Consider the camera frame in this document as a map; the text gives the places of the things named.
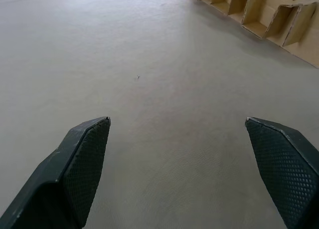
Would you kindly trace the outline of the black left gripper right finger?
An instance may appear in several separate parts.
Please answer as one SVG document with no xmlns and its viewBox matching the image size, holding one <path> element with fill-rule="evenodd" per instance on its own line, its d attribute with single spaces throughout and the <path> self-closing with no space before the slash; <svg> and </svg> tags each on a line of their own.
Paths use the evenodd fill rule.
<svg viewBox="0 0 319 229">
<path fill-rule="evenodd" d="M 319 152 L 298 130 L 245 121 L 260 176 L 289 229 L 319 227 Z"/>
</svg>

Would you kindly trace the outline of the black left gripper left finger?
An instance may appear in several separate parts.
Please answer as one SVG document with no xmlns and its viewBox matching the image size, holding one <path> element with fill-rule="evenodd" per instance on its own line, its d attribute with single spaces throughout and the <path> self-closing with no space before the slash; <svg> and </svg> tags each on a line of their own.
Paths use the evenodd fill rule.
<svg viewBox="0 0 319 229">
<path fill-rule="evenodd" d="M 99 185 L 111 120 L 71 128 L 0 218 L 2 229 L 81 229 Z"/>
</svg>

